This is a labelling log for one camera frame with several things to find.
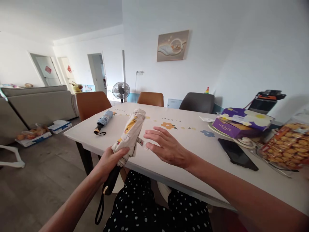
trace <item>doorway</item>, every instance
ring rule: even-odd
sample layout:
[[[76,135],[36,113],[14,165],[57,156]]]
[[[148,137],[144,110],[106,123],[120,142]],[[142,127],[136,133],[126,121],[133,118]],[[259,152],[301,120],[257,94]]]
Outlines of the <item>doorway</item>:
[[[30,53],[45,86],[61,85],[51,57]]]
[[[106,75],[102,54],[88,54],[88,60],[96,91],[102,91],[107,94]]]
[[[68,89],[75,94],[75,92],[72,89],[72,86],[70,84],[72,84],[73,82],[76,83],[75,78],[74,78],[74,74],[72,73],[73,70],[71,69],[71,65],[69,63],[69,59],[67,57],[59,57],[58,58],[59,61],[59,65],[62,71],[62,74],[64,76],[66,85],[68,87]]]

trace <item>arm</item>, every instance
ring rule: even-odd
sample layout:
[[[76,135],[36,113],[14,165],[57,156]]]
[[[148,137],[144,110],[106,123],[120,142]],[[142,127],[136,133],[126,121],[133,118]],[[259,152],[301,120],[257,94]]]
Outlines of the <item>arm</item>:
[[[160,146],[147,143],[147,148],[161,160],[184,168],[213,187],[262,231],[308,230],[309,218],[297,209],[196,156],[181,146],[167,130],[154,129],[146,130],[144,138]]]
[[[99,187],[107,180],[119,159],[128,151],[129,148],[123,148],[114,154],[111,147],[107,148],[99,163],[41,228],[40,232],[73,231]]]

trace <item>hand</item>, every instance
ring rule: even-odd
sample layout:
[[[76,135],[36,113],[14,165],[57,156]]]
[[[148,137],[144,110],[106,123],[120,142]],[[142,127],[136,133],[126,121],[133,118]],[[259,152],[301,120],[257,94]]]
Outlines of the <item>hand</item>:
[[[167,130],[161,127],[154,127],[154,129],[145,130],[144,138],[151,139],[160,146],[148,142],[146,147],[153,151],[162,161],[183,169],[188,168],[195,155],[180,145]]]
[[[107,180],[109,173],[117,165],[121,157],[123,157],[128,152],[129,147],[122,148],[116,153],[113,152],[111,147],[105,150],[99,163],[94,168],[95,173],[99,172],[102,183]]]

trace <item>rainbow decoration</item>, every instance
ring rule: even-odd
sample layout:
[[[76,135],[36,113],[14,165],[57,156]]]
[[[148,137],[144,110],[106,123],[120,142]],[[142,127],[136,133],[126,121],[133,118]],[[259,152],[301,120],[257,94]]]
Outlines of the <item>rainbow decoration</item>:
[[[209,86],[207,87],[205,94],[209,94]]]

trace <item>smartphone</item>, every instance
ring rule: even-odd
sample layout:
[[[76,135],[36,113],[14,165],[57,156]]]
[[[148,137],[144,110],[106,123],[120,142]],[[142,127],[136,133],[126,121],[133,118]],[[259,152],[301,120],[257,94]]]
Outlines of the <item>smartphone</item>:
[[[258,167],[250,160],[237,143],[224,139],[218,139],[218,141],[233,164],[249,168],[253,171],[258,170]]]

